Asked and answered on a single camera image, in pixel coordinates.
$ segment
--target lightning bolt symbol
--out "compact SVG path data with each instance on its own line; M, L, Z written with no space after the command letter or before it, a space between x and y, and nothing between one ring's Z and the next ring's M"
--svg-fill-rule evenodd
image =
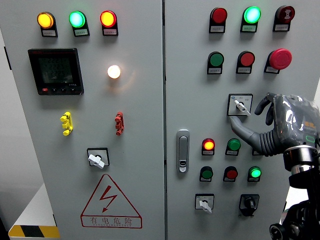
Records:
M100 197L100 200L112 199L112 200L109 202L109 204L108 204L106 207L103 208L102 213L104 213L105 211L108 210L107 207L108 207L108 206L115 200L115 198L118 196L118 195L113 195L113 196L107 196L107 197L106 197L106 194L109 192L110 189L111 189L111 186L108 185L108 186L106 187L104 193L103 193L102 196Z

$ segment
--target digital power meter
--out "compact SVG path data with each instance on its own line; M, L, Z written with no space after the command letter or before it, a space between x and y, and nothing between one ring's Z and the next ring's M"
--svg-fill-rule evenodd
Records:
M81 95L84 93L76 48L28 50L39 95Z

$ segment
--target yellow black striped barrier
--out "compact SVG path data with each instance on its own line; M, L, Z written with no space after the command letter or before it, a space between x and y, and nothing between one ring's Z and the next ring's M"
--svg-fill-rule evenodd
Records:
M56 226L14 225L8 235L9 237L26 238L60 238L60 234Z

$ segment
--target electrical control panel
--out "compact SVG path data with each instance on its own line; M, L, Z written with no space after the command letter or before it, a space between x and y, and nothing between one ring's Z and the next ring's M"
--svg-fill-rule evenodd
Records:
M273 128L267 110L254 112L268 92L314 99L319 7L316 0L165 1L169 240L271 239L290 172L281 154L256 155L232 132L229 116L264 133ZM186 173L175 166L181 129L190 140ZM214 141L214 155L202 154L205 139ZM214 202L195 198L201 195Z
M281 155L239 139L229 116L268 132L254 114L268 92L314 98L319 8L3 0L0 27L61 239L269 240L290 173Z
M161 0L0 3L63 240L165 238L162 21Z

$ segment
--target illuminated white light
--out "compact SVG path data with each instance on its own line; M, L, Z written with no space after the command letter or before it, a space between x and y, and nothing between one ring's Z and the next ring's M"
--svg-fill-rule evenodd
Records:
M121 69L119 66L117 65L111 65L109 68L108 68L108 75L110 78L112 79L117 79L121 74Z

